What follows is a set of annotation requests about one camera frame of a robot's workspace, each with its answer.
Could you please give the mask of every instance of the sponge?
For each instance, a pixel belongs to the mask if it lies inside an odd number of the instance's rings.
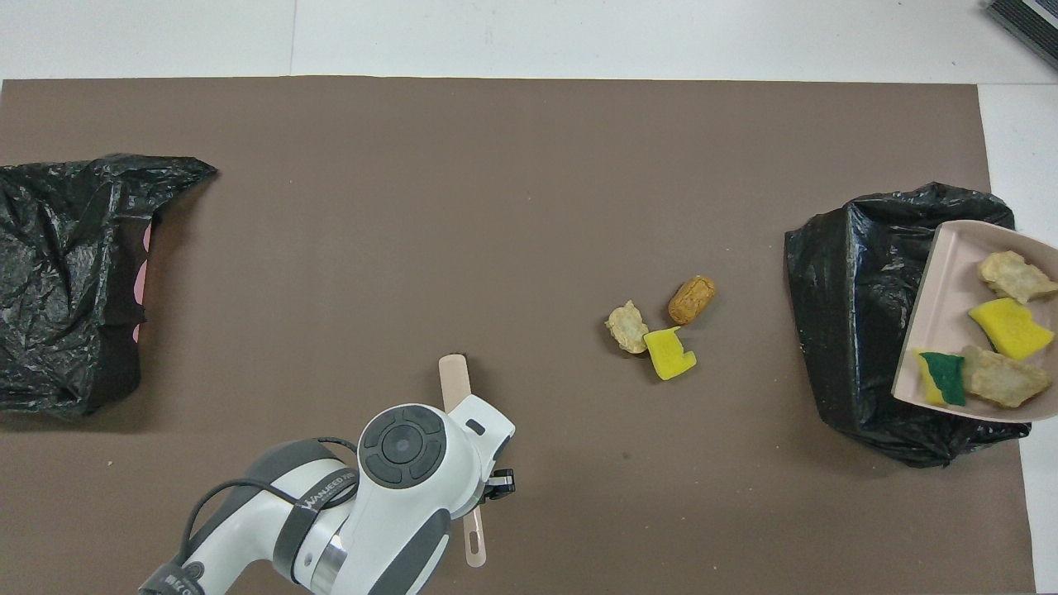
[[[683,353],[683,344],[676,337],[677,330],[679,327],[674,326],[643,335],[646,349],[651,353],[654,372],[658,373],[658,378],[661,380],[675,378],[698,363],[694,351]]]
[[[996,350],[1023,360],[1046,347],[1055,333],[1033,322],[1033,312],[1010,298],[985,302],[970,310],[970,318],[984,329]]]
[[[930,404],[966,404],[963,392],[963,358],[915,350],[918,371],[926,386],[926,402]]]

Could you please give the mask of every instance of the food scrap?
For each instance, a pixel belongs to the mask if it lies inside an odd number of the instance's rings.
[[[995,252],[978,265],[981,281],[1000,298],[1014,298],[1020,304],[1058,293],[1058,283],[1047,278],[1037,267],[1025,263],[1017,252]]]
[[[691,324],[716,295],[713,280],[694,275],[676,290],[669,301],[669,315],[678,325]]]
[[[1017,408],[1051,385],[1043,369],[969,345],[963,349],[963,385],[973,396]]]
[[[646,350],[643,336],[650,332],[650,329],[643,324],[643,315],[639,313],[639,308],[636,308],[632,300],[621,307],[614,308],[603,324],[625,351],[641,354]]]

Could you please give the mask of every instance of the yellow sponge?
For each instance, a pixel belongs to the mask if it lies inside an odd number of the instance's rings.
[[[996,350],[1023,360],[1046,347],[1055,333],[1033,322],[1033,312],[1010,298],[985,302],[970,310],[970,318],[984,329]]]
[[[926,389],[926,402],[930,404],[945,405],[944,397],[941,396],[941,389],[933,380],[933,375],[929,373],[929,362],[923,357],[922,351],[915,349],[915,359],[918,360],[918,373],[922,374],[923,387]]]
[[[646,349],[651,353],[651,362],[658,378],[669,380],[694,367],[698,360],[694,351],[683,353],[683,344],[676,337],[678,326],[664,330],[655,330],[643,335]]]

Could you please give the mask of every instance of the cable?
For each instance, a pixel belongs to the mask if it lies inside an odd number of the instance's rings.
[[[351,450],[353,454],[357,454],[357,445],[350,443],[349,440],[347,440],[345,438],[338,438],[338,437],[334,437],[334,436],[321,436],[321,437],[316,438],[316,441],[317,443],[331,443],[331,444],[335,444],[335,445],[342,445],[345,448]]]
[[[330,444],[341,445],[341,446],[344,446],[345,448],[351,450],[353,454],[357,454],[357,445],[350,443],[349,440],[347,440],[345,438],[339,438],[339,437],[335,437],[335,436],[321,436],[321,437],[316,438],[316,441],[318,441],[318,443],[330,443]],[[324,507],[322,509],[326,510],[328,508],[333,508],[335,506],[341,506],[342,504],[345,504],[346,502],[349,502],[349,500],[352,497],[357,495],[357,488],[358,487],[360,487],[359,482],[357,484],[350,486],[349,490],[346,492],[345,495],[343,495],[341,498],[335,498],[334,500],[331,500],[327,504],[324,504]]]
[[[217,495],[218,493],[224,491],[227,488],[237,486],[247,486],[247,487],[262,489],[271,493],[272,495],[281,499],[284,502],[290,504],[291,506],[297,503],[296,498],[276,488],[272,484],[268,484],[260,480],[253,480],[250,477],[243,477],[241,480],[231,480],[214,487],[212,490],[209,490],[208,493],[203,495],[202,499],[198,501],[198,504],[196,504],[195,507],[191,508],[191,513],[187,518],[187,524],[184,526],[184,535],[180,541],[180,554],[178,555],[180,564],[186,562],[187,558],[190,557],[191,530],[195,528],[195,520],[198,518],[199,512],[202,511],[202,507],[205,506],[206,502],[209,502],[209,500],[213,499],[213,497]]]

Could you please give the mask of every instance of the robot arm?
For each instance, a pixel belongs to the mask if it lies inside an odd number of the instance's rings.
[[[359,476],[316,440],[280,445],[247,476],[286,498],[234,488],[186,558],[160,567],[140,593],[221,595],[260,559],[316,595],[418,593],[452,520],[494,489],[490,475],[513,434],[510,420],[472,395],[451,414],[405,404],[376,416],[360,438]]]

